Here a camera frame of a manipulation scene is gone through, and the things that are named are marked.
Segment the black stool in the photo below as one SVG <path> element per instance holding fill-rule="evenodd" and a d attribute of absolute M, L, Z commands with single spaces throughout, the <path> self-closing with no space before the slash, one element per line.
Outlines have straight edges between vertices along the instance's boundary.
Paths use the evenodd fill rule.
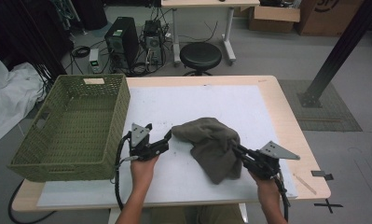
<path fill-rule="evenodd" d="M 212 74 L 206 71 L 220 64 L 221 57 L 220 49 L 209 43 L 192 43 L 184 46 L 180 50 L 180 60 L 185 66 L 193 68 L 195 71 L 187 72 L 183 77 L 190 74 L 211 76 Z"/>

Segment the desk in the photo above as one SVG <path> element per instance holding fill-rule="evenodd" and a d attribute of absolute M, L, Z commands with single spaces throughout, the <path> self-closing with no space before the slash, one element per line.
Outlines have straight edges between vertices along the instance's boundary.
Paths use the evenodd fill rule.
<path fill-rule="evenodd" d="M 296 118 L 287 103 L 282 89 L 275 77 L 243 76 L 243 77 L 131 77 L 130 87 L 176 87 L 200 85 L 256 85 L 260 89 L 266 108 L 269 111 L 276 135 L 285 148 L 301 157 L 300 161 L 288 161 L 296 185 L 298 197 L 303 199 L 325 199 L 330 196 L 324 178 L 314 177 L 311 170 L 320 170 L 311 153 L 310 147 L 300 130 Z M 13 203 L 17 211 L 49 210 L 36 207 L 44 183 L 34 183 L 25 180 Z M 66 207 L 63 209 L 85 209 L 85 206 Z M 88 207 L 107 208 L 107 206 Z"/>
<path fill-rule="evenodd" d="M 235 53 L 232 49 L 231 43 L 229 42 L 229 34 L 231 31 L 232 18 L 234 14 L 234 7 L 254 7 L 259 5 L 258 0 L 227 0 L 225 2 L 220 2 L 219 0 L 162 0 L 162 7 L 171 7 L 173 9 L 173 56 L 174 62 L 180 63 L 180 46 L 179 46 L 179 36 L 177 34 L 177 19 L 176 13 L 179 7 L 228 7 L 228 17 L 226 33 L 223 34 L 224 46 L 227 51 L 229 61 L 234 63 L 236 61 Z"/>

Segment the hand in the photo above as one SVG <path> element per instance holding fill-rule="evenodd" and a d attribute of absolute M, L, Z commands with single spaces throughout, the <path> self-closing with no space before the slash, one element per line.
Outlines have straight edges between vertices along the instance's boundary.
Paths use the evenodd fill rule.
<path fill-rule="evenodd" d="M 132 161 L 132 191 L 147 192 L 154 175 L 154 166 L 158 157 L 150 161 Z"/>
<path fill-rule="evenodd" d="M 279 206 L 280 193 L 275 180 L 262 180 L 249 172 L 258 186 L 258 200 L 263 206 Z"/>

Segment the round stool seat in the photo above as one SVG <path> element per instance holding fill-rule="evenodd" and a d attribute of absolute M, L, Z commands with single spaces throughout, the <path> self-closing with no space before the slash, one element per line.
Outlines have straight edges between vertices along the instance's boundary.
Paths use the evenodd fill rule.
<path fill-rule="evenodd" d="M 216 67 L 221 62 L 221 51 L 209 43 L 192 43 L 180 50 L 182 63 L 197 71 L 206 71 Z"/>

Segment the black cross mark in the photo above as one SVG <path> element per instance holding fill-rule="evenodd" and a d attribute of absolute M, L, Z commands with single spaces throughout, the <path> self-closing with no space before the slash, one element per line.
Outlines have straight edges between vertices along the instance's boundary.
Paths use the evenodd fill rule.
<path fill-rule="evenodd" d="M 314 206 L 322 206 L 322 207 L 328 207 L 328 209 L 330 210 L 330 213 L 333 214 L 333 207 L 343 207 L 342 205 L 340 204 L 333 204 L 333 203 L 330 203 L 328 201 L 328 199 L 325 199 L 325 203 L 315 203 Z"/>

